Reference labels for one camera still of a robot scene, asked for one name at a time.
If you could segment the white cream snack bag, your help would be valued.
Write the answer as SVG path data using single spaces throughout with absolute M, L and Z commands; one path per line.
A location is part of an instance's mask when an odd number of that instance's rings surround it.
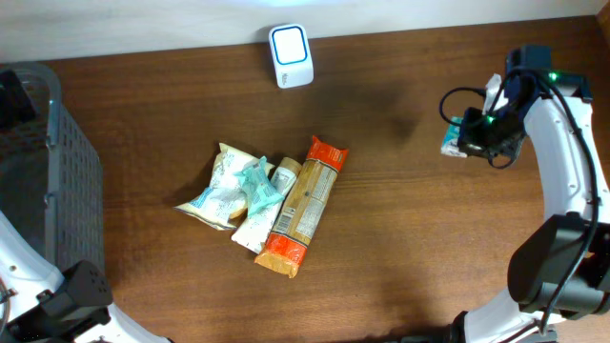
M 246 194 L 240 189 L 234 174 L 261 157 L 257 158 L 225 143 L 220 143 L 219 148 L 209 185 L 194 199 L 174 208 L 216 230 L 230 231 L 236 229 L 239 218 L 248 211 Z M 275 167 L 274 164 L 269 164 L 270 167 L 266 168 L 268 177 Z

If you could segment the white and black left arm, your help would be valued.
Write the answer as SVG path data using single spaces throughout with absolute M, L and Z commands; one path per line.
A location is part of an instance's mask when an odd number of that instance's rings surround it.
M 1 69 L 1 339 L 160 342 L 105 275 L 103 168 L 48 67 Z

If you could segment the orange spaghetti packet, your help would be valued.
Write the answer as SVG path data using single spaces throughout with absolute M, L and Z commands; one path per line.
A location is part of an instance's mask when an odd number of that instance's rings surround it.
M 297 275 L 349 151 L 313 138 L 306 160 L 255 264 Z

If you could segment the white tube with gold cap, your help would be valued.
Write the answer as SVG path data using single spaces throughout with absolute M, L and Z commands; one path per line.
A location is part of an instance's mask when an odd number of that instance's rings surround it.
M 301 164 L 290 157 L 284 157 L 281 160 L 269 179 L 271 184 L 284 196 L 284 199 L 252 217 L 247 216 L 232 235 L 233 242 L 255 253 L 262 251 L 282 203 L 295 184 L 301 169 Z

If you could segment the green white tissue pack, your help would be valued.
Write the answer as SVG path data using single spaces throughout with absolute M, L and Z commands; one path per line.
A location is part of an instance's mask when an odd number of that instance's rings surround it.
M 440 153 L 451 157 L 466 158 L 467 154 L 462 152 L 458 147 L 458 138 L 462 119 L 460 117 L 453 117 L 452 121 L 457 123 L 457 125 L 455 126 L 451 124 L 448 127 L 442 141 Z

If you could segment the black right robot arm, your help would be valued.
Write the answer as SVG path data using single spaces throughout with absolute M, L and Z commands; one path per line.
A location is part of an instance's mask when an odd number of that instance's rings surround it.
M 592 133 L 586 77 L 557 71 L 551 51 L 526 45 L 506 58 L 504 75 L 479 90 L 481 108 L 448 122 L 441 151 L 513 164 L 535 149 L 543 224 L 511 257 L 507 285 L 459 314 L 448 342 L 553 342 L 556 326 L 609 310 L 609 188 Z

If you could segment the teal plastic packet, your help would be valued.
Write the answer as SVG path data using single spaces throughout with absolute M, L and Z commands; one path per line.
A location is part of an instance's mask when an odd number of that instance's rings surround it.
M 248 217 L 252 217 L 284 199 L 284 196 L 271 184 L 266 173 L 267 167 L 270 167 L 270 164 L 263 156 L 257 162 L 234 174 L 240 189 L 246 194 Z

